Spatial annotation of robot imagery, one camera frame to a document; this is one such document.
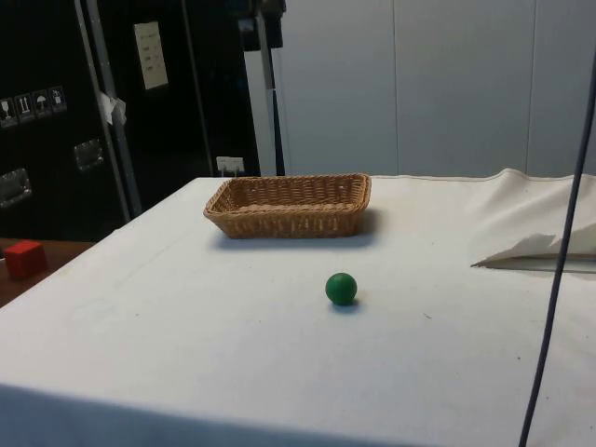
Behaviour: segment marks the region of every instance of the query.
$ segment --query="sticker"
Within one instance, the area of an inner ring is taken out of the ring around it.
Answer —
[[[21,123],[35,119],[34,104],[31,101],[31,95],[29,93],[15,96],[15,106],[17,107],[17,115]]]
[[[49,104],[52,107],[52,112],[59,114],[66,112],[66,98],[64,97],[64,90],[62,87],[52,87],[47,90],[49,93]]]
[[[137,39],[145,90],[166,86],[168,84],[168,72],[166,71],[164,52],[161,47],[159,23],[156,21],[137,23],[134,25],[134,34]]]
[[[11,128],[19,124],[17,111],[12,98],[0,100],[0,128]]]
[[[52,115],[52,106],[49,103],[47,90],[34,91],[34,109],[38,118],[44,118]]]

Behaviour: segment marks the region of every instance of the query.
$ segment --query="electrical outlet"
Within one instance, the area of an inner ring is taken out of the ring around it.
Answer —
[[[244,172],[244,158],[241,156],[218,156],[216,160],[220,172]]]

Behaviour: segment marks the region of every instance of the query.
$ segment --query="wooden table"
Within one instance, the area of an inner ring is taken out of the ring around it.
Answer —
[[[0,238],[0,248],[6,249],[17,243],[17,239]],[[6,261],[0,261],[0,307],[10,303],[22,293],[31,289],[42,279],[48,277],[63,265],[94,245],[93,242],[40,241],[46,251],[49,269],[31,278],[15,281],[8,276]]]

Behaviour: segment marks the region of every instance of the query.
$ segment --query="rectangular basket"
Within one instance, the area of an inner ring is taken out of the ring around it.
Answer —
[[[347,237],[358,233],[370,196],[364,174],[239,178],[204,214],[231,238]]]

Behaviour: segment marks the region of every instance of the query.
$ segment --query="red cube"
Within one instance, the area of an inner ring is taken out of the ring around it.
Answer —
[[[47,270],[46,252],[39,242],[22,240],[4,250],[4,257],[13,279],[26,279]]]

